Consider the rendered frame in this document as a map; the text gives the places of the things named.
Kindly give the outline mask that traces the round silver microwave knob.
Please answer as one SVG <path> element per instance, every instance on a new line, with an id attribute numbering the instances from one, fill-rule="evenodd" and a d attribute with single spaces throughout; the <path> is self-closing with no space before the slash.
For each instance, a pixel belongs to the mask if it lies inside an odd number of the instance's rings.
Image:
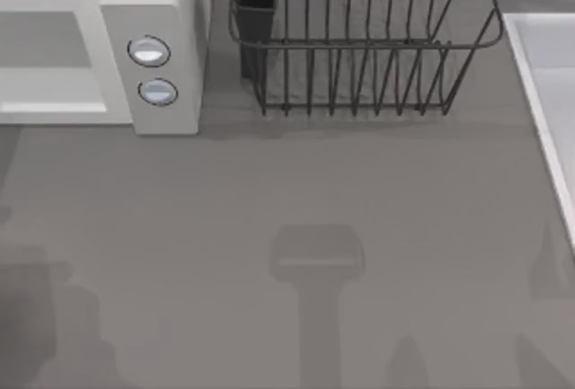
<path id="1" fill-rule="evenodd" d="M 143 67 L 159 67 L 166 64 L 171 57 L 168 44 L 155 36 L 146 35 L 128 43 L 129 57 Z"/>
<path id="2" fill-rule="evenodd" d="M 178 99 L 178 89 L 170 81 L 155 78 L 142 82 L 137 88 L 140 98 L 154 106 L 167 106 Z"/>

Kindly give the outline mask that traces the microwave oven door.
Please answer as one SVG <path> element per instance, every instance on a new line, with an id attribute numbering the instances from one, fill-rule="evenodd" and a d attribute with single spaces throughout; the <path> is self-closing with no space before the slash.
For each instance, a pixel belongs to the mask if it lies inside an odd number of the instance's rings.
<path id="1" fill-rule="evenodd" d="M 131 121 L 99 0 L 0 0 L 0 125 Z"/>

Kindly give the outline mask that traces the white sink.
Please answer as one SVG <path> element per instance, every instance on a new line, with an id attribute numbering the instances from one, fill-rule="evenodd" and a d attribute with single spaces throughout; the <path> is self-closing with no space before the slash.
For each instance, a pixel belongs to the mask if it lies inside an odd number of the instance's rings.
<path id="1" fill-rule="evenodd" d="M 575 253 L 575 13 L 505 13 L 503 20 Z"/>

